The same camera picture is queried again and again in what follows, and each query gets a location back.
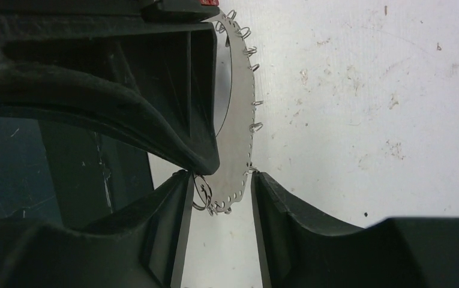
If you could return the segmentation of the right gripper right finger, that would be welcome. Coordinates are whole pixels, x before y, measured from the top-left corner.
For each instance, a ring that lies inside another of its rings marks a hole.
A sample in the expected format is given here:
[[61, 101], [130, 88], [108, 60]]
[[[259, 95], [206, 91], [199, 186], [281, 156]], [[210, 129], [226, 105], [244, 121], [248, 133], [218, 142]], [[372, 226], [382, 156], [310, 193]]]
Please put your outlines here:
[[264, 287], [459, 287], [459, 218], [394, 217], [367, 228], [251, 177]]

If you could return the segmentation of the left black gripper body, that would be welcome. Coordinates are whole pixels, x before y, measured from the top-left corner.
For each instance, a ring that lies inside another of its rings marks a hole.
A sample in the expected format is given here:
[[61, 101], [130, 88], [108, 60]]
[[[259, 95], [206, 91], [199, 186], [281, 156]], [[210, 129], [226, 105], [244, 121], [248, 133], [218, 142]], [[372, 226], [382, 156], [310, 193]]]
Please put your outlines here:
[[14, 0], [0, 1], [0, 13], [141, 16], [147, 22], [199, 22], [219, 15], [218, 1]]

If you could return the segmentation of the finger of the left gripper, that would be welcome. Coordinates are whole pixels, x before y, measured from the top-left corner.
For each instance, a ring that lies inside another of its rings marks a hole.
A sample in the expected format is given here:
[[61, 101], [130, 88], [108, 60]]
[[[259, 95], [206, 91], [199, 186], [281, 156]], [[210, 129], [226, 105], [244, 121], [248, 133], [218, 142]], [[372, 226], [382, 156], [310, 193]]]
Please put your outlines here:
[[87, 128], [211, 175], [216, 43], [204, 22], [0, 13], [0, 116]]

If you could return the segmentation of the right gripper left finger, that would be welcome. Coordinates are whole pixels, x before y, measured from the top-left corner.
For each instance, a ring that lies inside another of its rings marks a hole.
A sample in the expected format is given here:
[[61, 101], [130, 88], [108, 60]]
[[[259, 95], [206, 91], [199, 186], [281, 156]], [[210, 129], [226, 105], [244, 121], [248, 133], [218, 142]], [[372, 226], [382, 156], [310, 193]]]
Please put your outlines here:
[[0, 219], [0, 287], [180, 287], [193, 192], [180, 170], [80, 230]]

